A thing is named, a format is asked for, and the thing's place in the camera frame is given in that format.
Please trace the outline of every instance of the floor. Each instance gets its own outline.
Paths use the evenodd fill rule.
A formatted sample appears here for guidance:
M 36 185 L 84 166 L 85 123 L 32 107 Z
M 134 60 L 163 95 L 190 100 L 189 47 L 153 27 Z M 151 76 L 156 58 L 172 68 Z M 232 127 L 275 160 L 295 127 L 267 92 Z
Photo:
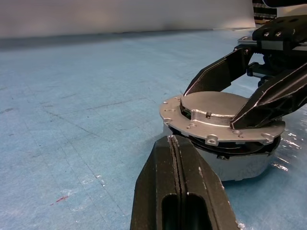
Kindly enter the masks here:
M 136 178 L 162 132 L 159 104 L 249 33 L 0 41 L 0 230 L 128 230 Z M 226 91 L 250 96 L 257 82 Z M 224 184 L 241 229 L 306 229 L 306 115 L 285 118 L 262 176 Z

